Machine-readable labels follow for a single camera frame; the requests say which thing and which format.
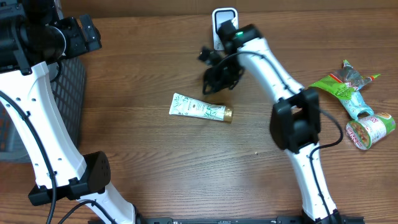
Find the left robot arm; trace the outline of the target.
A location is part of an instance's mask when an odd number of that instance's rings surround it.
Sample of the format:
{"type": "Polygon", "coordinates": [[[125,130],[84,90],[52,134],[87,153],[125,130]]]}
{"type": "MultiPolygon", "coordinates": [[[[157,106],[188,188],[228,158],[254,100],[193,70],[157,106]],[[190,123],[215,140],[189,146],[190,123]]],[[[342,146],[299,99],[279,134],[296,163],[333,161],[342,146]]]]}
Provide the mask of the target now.
{"type": "Polygon", "coordinates": [[[87,14],[62,17],[55,1],[1,2],[1,103],[34,168],[32,205],[62,198],[88,206],[102,223],[144,223],[137,208],[111,183],[102,151],[81,154],[53,97],[49,65],[101,48],[87,14]]]}

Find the green instant noodle cup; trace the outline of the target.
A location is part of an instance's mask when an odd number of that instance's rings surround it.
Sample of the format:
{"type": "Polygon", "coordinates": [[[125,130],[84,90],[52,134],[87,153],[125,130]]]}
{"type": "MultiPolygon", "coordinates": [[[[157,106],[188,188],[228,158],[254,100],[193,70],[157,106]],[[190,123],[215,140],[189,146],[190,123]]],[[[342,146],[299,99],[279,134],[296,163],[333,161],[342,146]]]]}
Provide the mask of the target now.
{"type": "Polygon", "coordinates": [[[389,113],[376,113],[346,125],[347,135],[362,150],[368,150],[395,129],[396,122],[389,113]]]}

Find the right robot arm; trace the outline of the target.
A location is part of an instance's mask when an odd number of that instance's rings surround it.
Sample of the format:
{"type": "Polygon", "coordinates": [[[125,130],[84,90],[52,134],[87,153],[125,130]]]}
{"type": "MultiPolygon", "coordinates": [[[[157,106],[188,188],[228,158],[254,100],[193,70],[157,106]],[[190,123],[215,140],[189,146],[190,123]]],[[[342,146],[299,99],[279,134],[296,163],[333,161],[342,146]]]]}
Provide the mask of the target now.
{"type": "Polygon", "coordinates": [[[283,150],[295,172],[302,196],[303,223],[342,223],[343,219],[330,196],[320,162],[320,109],[318,93],[294,80],[271,52],[257,27],[240,29],[228,20],[214,26],[213,33],[224,55],[203,48],[199,60],[209,65],[203,77],[203,94],[232,90],[248,71],[259,82],[273,104],[270,133],[283,150]]]}

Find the white tube with gold cap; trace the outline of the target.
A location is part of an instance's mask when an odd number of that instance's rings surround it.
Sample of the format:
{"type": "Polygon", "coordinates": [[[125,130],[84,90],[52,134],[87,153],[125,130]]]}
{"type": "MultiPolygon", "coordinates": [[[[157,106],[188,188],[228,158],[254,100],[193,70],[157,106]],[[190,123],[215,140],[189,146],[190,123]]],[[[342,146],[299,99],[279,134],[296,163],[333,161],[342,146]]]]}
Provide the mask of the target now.
{"type": "Polygon", "coordinates": [[[174,93],[169,115],[232,122],[233,109],[227,106],[212,105],[179,93],[174,93]]]}

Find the teal tissue pack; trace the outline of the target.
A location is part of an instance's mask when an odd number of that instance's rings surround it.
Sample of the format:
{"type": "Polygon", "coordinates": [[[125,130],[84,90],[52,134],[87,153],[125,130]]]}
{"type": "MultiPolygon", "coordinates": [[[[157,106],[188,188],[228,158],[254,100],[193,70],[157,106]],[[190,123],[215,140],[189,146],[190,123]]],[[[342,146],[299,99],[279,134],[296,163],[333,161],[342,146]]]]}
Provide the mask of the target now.
{"type": "Polygon", "coordinates": [[[373,115],[374,111],[368,106],[359,91],[352,92],[351,98],[348,100],[339,99],[345,110],[353,120],[358,120],[359,116],[373,115]]]}

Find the green snack bag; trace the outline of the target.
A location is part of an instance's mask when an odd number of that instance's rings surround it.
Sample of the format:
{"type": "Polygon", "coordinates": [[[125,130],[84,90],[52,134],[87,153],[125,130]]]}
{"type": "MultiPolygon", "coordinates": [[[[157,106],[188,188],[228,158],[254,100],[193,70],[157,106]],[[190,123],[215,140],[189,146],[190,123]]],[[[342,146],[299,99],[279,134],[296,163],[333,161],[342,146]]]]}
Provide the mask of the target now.
{"type": "Polygon", "coordinates": [[[343,60],[341,69],[329,73],[319,81],[312,83],[310,87],[324,90],[338,99],[349,100],[354,92],[358,92],[380,75],[378,73],[369,77],[363,77],[347,60],[343,60]]]}

